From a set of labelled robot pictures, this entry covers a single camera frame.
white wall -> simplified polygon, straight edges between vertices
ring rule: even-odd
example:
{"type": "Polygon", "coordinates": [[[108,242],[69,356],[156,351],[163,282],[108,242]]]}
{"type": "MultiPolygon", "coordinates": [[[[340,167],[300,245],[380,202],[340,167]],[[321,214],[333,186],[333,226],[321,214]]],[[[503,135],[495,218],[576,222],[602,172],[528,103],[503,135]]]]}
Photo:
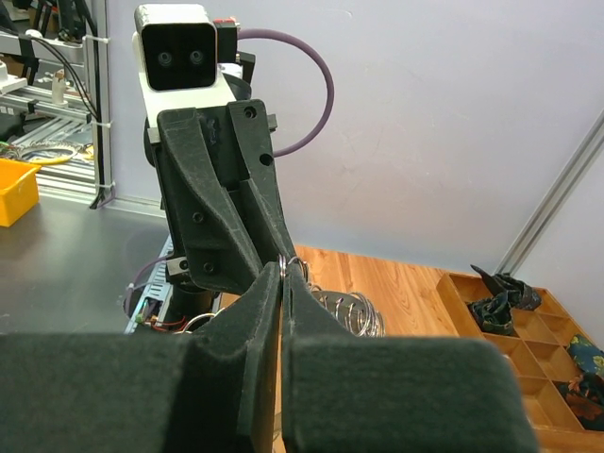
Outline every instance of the white wall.
{"type": "Polygon", "coordinates": [[[548,288],[604,348],[604,156],[570,194],[516,276],[548,288]]]}
{"type": "MultiPolygon", "coordinates": [[[[157,199],[130,45],[141,1],[109,1],[112,147],[119,194],[157,199]]],[[[298,243],[493,268],[604,106],[598,0],[204,5],[294,34],[334,74],[327,129],[277,162],[298,243]]],[[[291,143],[322,111],[319,71],[284,44],[242,49],[258,55],[255,96],[277,113],[275,145],[291,143]]]]}

storage tray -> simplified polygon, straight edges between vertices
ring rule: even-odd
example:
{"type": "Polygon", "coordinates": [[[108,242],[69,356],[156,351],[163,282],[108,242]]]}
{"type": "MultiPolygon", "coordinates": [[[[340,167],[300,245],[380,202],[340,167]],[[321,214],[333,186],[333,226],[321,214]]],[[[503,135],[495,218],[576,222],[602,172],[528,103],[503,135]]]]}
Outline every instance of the storage tray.
{"type": "Polygon", "coordinates": [[[479,277],[447,273],[437,291],[460,336],[485,339],[508,360],[542,451],[604,452],[604,432],[585,429],[556,388],[580,374],[566,347],[575,334],[587,335],[548,290],[536,288],[535,311],[512,309],[511,336],[484,333],[472,317],[467,305],[491,296],[479,277]]]}

camera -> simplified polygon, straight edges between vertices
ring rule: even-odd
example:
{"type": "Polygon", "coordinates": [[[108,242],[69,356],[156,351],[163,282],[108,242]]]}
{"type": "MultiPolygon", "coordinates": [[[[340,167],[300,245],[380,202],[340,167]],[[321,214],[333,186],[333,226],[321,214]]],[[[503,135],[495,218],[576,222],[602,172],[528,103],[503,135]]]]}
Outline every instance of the camera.
{"type": "Polygon", "coordinates": [[[216,82],[218,37],[201,5],[140,5],[134,20],[152,90],[207,88],[216,82]]]}
{"type": "MultiPolygon", "coordinates": [[[[218,66],[219,33],[201,5],[140,5],[134,22],[132,44],[149,127],[157,126],[163,110],[235,100],[218,66]]],[[[231,47],[236,53],[236,34],[231,47]]]]}

cloth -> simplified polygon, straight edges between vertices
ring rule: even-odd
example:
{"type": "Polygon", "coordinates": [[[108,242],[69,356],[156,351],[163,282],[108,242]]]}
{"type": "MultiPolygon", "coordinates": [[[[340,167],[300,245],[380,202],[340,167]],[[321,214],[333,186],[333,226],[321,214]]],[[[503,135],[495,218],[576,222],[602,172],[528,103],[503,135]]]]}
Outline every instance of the cloth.
{"type": "Polygon", "coordinates": [[[558,391],[585,429],[604,431],[604,378],[585,373],[560,384],[558,391]]]}
{"type": "Polygon", "coordinates": [[[468,305],[480,330],[497,335],[512,335],[512,307],[509,293],[503,292],[495,297],[480,299],[468,305]]]}
{"type": "Polygon", "coordinates": [[[492,295],[508,292],[510,305],[519,310],[535,310],[541,305],[541,296],[524,281],[517,280],[510,274],[495,274],[491,276],[478,266],[471,264],[492,295]]]}
{"type": "Polygon", "coordinates": [[[604,378],[604,351],[595,344],[577,334],[570,341],[567,350],[582,372],[604,378]]]}

yellow bin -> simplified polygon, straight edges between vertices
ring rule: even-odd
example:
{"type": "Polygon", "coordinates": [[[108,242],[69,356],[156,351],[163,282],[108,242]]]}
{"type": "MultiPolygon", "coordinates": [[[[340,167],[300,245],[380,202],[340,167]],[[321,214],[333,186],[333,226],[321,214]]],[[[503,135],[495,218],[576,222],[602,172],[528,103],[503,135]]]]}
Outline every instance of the yellow bin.
{"type": "Polygon", "coordinates": [[[40,165],[0,159],[0,227],[10,227],[38,203],[40,165]]]}

